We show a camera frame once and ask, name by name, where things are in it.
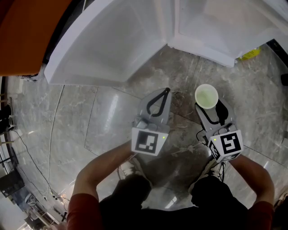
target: cable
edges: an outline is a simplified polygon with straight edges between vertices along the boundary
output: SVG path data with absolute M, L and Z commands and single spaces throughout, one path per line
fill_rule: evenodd
M 21 141 L 22 141 L 23 145 L 26 147 L 26 151 L 27 151 L 27 153 L 29 154 L 29 156 L 30 156 L 30 158 L 31 158 L 32 162 L 35 164 L 36 168 L 37 168 L 37 169 L 38 169 L 38 171 L 41 173 L 42 177 L 45 179 L 45 181 L 47 182 L 47 184 L 48 184 L 49 188 L 51 189 L 51 187 L 50 187 L 50 185 L 49 185 L 49 183 L 48 183 L 47 179 L 45 178 L 45 176 L 43 175 L 43 173 L 41 172 L 41 170 L 38 168 L 38 166 L 36 165 L 35 161 L 33 160 L 33 158 L 32 158 L 32 156 L 31 156 L 31 154 L 30 154 L 30 153 L 29 153 L 29 151 L 28 151 L 28 147 L 27 147 L 27 145 L 24 143 L 24 141 L 23 141 L 23 139 L 20 137 L 19 133 L 18 133 L 17 131 L 15 131 L 15 130 L 11 130 L 11 131 L 13 131 L 13 132 L 16 132 L 16 133 L 17 133 L 17 135 L 18 135 L 18 136 L 19 136 L 19 138 L 21 139 Z
M 67 209 L 65 208 L 65 202 L 63 202 L 64 203 L 64 209 L 65 209 L 65 211 L 67 212 Z
M 64 216 L 63 216 L 61 222 L 63 222 L 65 220 L 66 215 L 67 215 L 67 212 L 64 212 Z
M 222 182 L 224 182 L 224 169 L 225 169 L 225 166 L 226 166 L 226 164 L 224 162 L 221 162 L 221 166 L 220 166 L 219 172 L 220 172 L 220 170 L 222 168 L 222 174 L 219 173 L 219 176 L 220 176 L 220 179 L 221 179 Z
M 200 130 L 197 134 L 196 134 L 196 138 L 197 138 L 197 140 L 199 141 L 199 142 L 201 142 L 200 140 L 199 140 L 199 138 L 198 138 L 198 134 L 200 133 L 200 132 L 202 132 L 204 129 L 202 129 L 202 130 Z
M 82 12 L 85 10 L 87 0 L 84 1 Z
M 70 202 L 70 200 L 69 200 L 69 199 L 67 199 L 67 198 L 64 198 L 64 197 L 55 197 L 55 199 L 65 199 L 65 200 L 68 200 L 68 201 Z
M 61 99 L 61 96 L 62 96 L 62 93 L 63 93 L 63 89 L 64 89 L 64 86 L 62 87 L 62 90 L 61 90 L 61 93 L 60 93 L 60 96 L 59 96 L 59 99 L 58 99 L 58 102 L 57 102 L 57 105 L 56 105 L 56 109 L 55 109 L 55 113 L 54 113 L 54 117 L 53 117 L 53 121 L 52 121 L 52 127 L 51 127 L 51 133 L 50 133 L 50 141 L 49 141 L 49 155 L 48 155 L 48 159 L 49 159 L 49 164 L 48 164 L 48 181 L 47 181 L 47 191 L 46 191 L 46 196 L 48 197 L 48 190 L 49 190 L 49 182 L 50 182 L 50 157 L 51 157 L 51 142 L 52 142 L 52 132 L 53 132 L 53 127 L 54 127 L 54 122 L 55 122 L 55 117 L 56 117 L 56 112 L 57 112 L 57 109 L 58 109 L 58 106 L 59 106 L 59 103 L 60 103 L 60 99 Z
M 41 204 L 41 206 L 42 206 L 43 209 L 45 209 L 46 211 L 48 211 L 48 209 L 45 208 L 43 204 Z
M 36 185 L 35 185 L 32 181 L 29 180 L 29 178 L 27 177 L 27 175 L 26 175 L 26 173 L 24 172 L 24 170 L 20 167 L 20 165 L 18 165 L 18 168 L 21 169 L 21 171 L 22 171 L 22 172 L 24 173 L 24 175 L 26 176 L 27 180 L 38 190 L 38 192 L 41 194 L 41 196 L 43 196 L 42 193 L 45 193 L 45 192 L 41 192 L 41 191 L 36 187 Z

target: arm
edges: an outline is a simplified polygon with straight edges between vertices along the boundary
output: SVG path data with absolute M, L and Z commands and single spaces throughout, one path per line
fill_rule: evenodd
M 79 172 L 72 195 L 86 193 L 99 199 L 96 186 L 131 155 L 131 141 L 129 141 L 92 160 Z
M 256 193 L 255 203 L 266 201 L 273 205 L 274 184 L 266 169 L 243 155 L 231 160 L 230 163 Z

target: white cup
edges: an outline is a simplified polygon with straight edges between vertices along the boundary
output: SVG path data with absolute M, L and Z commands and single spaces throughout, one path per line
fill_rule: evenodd
M 209 84 L 202 84 L 195 91 L 195 100 L 203 109 L 209 110 L 218 102 L 217 90 Z

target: floor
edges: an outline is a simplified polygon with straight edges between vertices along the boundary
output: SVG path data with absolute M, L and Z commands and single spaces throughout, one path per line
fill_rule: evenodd
M 268 170 L 276 197 L 288 185 L 288 149 L 281 147 L 284 121 L 288 120 L 288 90 L 279 77 L 288 70 L 265 45 L 259 56 L 234 68 L 166 46 L 121 88 L 65 86 L 53 129 L 50 173 L 49 139 L 62 86 L 48 85 L 43 69 L 37 83 L 8 78 L 8 94 L 13 101 L 16 131 L 58 195 L 70 198 L 75 178 L 88 162 L 130 139 L 131 122 L 142 97 L 170 87 L 171 133 L 158 157 L 138 155 L 154 184 L 143 206 L 164 210 L 192 206 L 187 188 L 210 157 L 195 136 L 202 128 L 194 111 L 194 91 L 204 83 L 213 85 L 234 108 L 245 145 L 243 154 Z M 46 181 L 17 134 L 12 133 L 11 138 L 28 188 L 46 208 L 67 208 L 51 195 L 48 202 L 43 199 Z M 118 180 L 115 171 L 99 185 L 100 199 L 113 192 Z M 253 204 L 254 193 L 229 164 L 225 183 L 244 205 Z

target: red sleeve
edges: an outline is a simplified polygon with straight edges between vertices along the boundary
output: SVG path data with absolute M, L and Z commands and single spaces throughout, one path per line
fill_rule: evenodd
M 273 218 L 273 205 L 260 201 L 248 210 L 248 230 L 270 230 Z
M 68 230 L 103 230 L 98 200 L 89 194 L 71 197 L 67 217 Z

